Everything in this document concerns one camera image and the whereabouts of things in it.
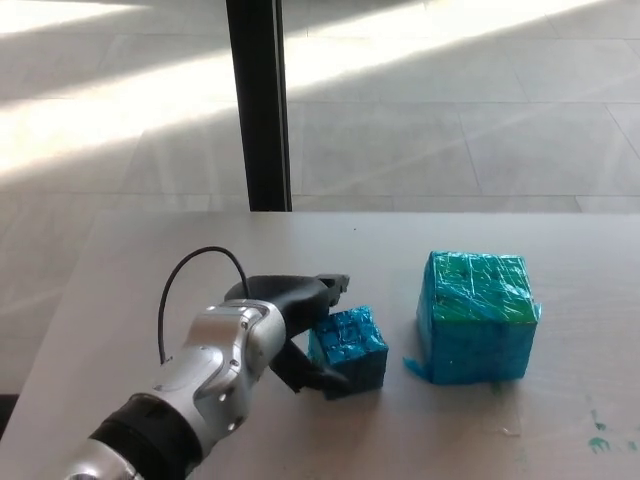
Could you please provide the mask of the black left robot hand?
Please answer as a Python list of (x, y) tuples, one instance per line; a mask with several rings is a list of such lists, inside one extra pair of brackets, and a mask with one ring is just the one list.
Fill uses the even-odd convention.
[(282, 314), (286, 341), (270, 362), (271, 370), (294, 392), (310, 388), (328, 393), (348, 394), (349, 380), (327, 366), (315, 365), (293, 342), (293, 338), (315, 328), (329, 317), (350, 277), (346, 274), (256, 275), (247, 279), (249, 291), (238, 283), (224, 296), (229, 300), (260, 300), (273, 304)]

